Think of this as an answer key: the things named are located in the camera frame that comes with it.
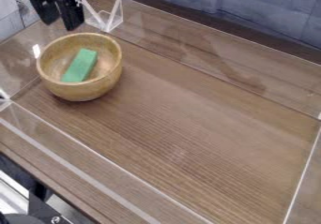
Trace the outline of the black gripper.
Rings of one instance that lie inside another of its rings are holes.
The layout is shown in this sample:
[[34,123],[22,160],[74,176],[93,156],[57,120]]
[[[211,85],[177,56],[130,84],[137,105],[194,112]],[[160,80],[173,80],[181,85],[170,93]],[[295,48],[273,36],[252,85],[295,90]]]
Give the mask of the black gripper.
[[73,31],[85,22],[83,6],[75,0],[30,0],[33,7],[45,24],[53,24],[59,16],[69,31]]

